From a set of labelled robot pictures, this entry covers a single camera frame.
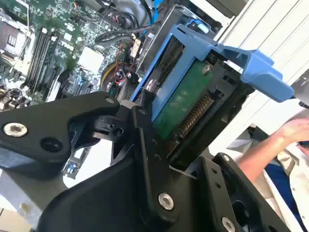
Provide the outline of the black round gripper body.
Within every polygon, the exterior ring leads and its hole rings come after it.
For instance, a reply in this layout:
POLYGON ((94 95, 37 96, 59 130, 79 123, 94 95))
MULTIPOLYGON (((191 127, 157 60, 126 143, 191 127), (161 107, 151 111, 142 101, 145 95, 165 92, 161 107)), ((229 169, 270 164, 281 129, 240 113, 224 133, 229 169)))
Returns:
POLYGON ((38 232, 212 232, 197 179, 171 168, 180 209, 170 226, 147 225, 141 218, 132 159, 121 161, 57 195, 43 211, 38 232))

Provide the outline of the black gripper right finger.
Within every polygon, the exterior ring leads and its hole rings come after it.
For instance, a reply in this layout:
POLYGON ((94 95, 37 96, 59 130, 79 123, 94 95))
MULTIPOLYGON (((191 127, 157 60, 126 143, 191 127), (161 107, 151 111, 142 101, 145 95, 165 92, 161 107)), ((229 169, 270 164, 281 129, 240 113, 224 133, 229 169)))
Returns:
POLYGON ((194 172, 212 232, 287 232, 288 227, 226 154, 195 160, 194 172))

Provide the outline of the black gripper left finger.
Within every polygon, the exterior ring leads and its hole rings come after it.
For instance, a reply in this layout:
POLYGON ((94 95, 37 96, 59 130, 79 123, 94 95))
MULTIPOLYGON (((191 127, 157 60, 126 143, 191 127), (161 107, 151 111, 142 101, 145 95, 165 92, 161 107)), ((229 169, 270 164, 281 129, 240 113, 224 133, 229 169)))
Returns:
POLYGON ((147 224, 170 226, 179 218, 174 183, 160 155, 151 114, 135 105, 126 108, 105 92, 2 112, 0 165, 28 177, 59 174, 77 149, 113 142, 114 164, 133 160, 139 209, 147 224))

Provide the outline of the person's bare hand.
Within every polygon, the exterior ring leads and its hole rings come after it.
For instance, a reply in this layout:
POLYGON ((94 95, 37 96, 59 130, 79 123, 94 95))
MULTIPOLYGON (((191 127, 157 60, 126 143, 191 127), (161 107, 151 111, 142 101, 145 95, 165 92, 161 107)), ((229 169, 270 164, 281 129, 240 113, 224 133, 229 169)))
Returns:
POLYGON ((278 130, 278 135, 290 145, 292 143, 309 140, 309 119, 297 118, 288 121, 278 130))

